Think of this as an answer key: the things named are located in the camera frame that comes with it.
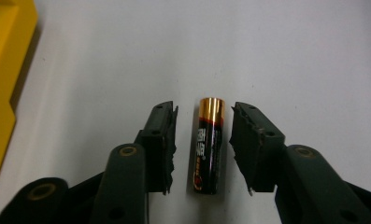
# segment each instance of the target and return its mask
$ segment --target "gold battery top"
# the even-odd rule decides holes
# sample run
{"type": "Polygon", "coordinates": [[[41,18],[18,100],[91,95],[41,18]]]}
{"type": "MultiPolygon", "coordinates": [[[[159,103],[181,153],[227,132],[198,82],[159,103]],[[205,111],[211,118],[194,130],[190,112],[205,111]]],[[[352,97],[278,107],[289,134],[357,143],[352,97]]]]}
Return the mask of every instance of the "gold battery top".
{"type": "Polygon", "coordinates": [[[223,124],[225,117],[225,102],[219,98],[208,97],[200,101],[199,119],[223,124]]]}

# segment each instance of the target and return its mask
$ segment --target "yellow plastic edge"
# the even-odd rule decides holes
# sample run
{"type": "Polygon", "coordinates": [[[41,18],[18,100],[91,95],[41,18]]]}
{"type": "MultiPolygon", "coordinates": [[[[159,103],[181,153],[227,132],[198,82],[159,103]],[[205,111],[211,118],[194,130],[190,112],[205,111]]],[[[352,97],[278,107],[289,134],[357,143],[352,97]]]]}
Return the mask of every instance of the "yellow plastic edge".
{"type": "Polygon", "coordinates": [[[15,123],[10,97],[36,28],[32,0],[0,0],[0,168],[15,123]]]}

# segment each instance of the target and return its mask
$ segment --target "white table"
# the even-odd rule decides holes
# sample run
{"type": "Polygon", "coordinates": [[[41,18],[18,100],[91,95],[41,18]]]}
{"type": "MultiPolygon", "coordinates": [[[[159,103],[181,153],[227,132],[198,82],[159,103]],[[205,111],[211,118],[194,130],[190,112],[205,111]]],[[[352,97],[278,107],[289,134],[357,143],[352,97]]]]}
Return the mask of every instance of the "white table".
{"type": "Polygon", "coordinates": [[[316,148],[371,190],[371,1],[42,1],[0,174],[0,211],[24,185],[70,186],[104,170],[154,105],[179,105],[171,193],[150,223],[280,223],[274,194],[250,197],[227,143],[236,101],[287,145],[316,148]],[[192,191],[201,98],[226,101],[221,195],[192,191]]]}

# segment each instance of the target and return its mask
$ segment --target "aa battery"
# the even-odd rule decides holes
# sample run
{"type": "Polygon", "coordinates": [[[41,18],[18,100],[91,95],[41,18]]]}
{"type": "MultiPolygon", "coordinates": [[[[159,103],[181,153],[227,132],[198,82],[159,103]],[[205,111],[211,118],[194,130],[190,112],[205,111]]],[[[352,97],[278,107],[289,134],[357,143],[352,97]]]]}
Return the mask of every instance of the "aa battery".
{"type": "Polygon", "coordinates": [[[217,193],[224,108],[225,102],[218,98],[200,101],[193,173],[193,189],[198,193],[217,193]]]}

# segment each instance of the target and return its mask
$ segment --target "battery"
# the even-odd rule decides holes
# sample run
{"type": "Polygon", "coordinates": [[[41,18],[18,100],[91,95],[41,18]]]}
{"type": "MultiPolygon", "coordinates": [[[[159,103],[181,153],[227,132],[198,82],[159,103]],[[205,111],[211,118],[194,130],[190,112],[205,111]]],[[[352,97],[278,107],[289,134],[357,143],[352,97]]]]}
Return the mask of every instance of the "battery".
{"type": "Polygon", "coordinates": [[[197,193],[216,194],[218,190],[224,109],[222,99],[200,101],[193,172],[193,189],[197,193]]]}

